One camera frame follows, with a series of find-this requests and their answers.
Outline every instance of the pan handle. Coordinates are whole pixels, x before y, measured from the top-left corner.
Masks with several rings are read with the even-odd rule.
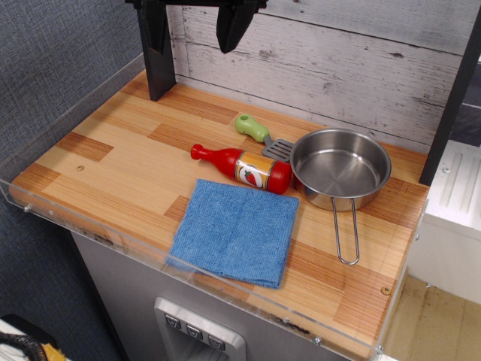
[[[336,229],[336,242],[337,242],[337,257],[339,257],[339,260],[344,263],[345,265],[355,265],[359,261],[359,238],[358,238],[358,225],[355,220],[355,202],[354,198],[350,199],[352,203],[352,220],[354,222],[354,237],[355,237],[355,255],[356,258],[352,262],[346,261],[341,253],[340,253],[340,241],[339,241],[339,227],[337,225],[337,212],[336,212],[336,200],[334,197],[331,197],[331,202],[332,202],[332,211],[334,213],[334,226]]]

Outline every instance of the wooden countertop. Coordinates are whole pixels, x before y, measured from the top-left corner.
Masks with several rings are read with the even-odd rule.
[[[38,213],[92,232],[137,257],[148,258],[152,249],[168,253],[196,179],[242,186],[210,163],[191,159],[192,145],[261,153],[263,144],[236,132],[239,113],[252,114],[271,130],[273,139],[295,142],[322,128],[179,84],[152,102],[143,72],[17,177],[11,194]],[[392,176],[379,196],[357,212],[357,265],[344,265],[337,258],[332,212],[301,198],[279,290],[231,282],[252,291],[242,292],[200,275],[197,281],[279,320],[288,317],[288,329],[321,335],[334,348],[367,356],[352,338],[377,345],[428,194],[428,188],[418,184],[425,155],[385,148],[392,159]],[[293,188],[286,195],[301,197]],[[343,212],[338,218],[343,256],[354,259],[352,215]],[[330,332],[322,323],[348,337]]]

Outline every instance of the toy spatula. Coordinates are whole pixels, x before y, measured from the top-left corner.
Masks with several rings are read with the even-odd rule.
[[[239,133],[250,135],[259,143],[264,143],[266,145],[262,150],[264,156],[281,162],[289,162],[294,144],[284,139],[273,141],[269,129],[257,123],[249,114],[242,114],[237,117],[235,128]]]

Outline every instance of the blue cloth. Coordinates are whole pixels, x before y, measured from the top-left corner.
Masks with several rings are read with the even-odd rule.
[[[297,198],[197,180],[171,255],[216,275],[279,288]]]

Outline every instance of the toy ketchup bottle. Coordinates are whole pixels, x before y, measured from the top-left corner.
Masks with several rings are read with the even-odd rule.
[[[214,164],[227,177],[236,181],[262,188],[276,194],[283,194],[291,182],[291,165],[258,156],[238,148],[208,150],[195,144],[190,156]]]

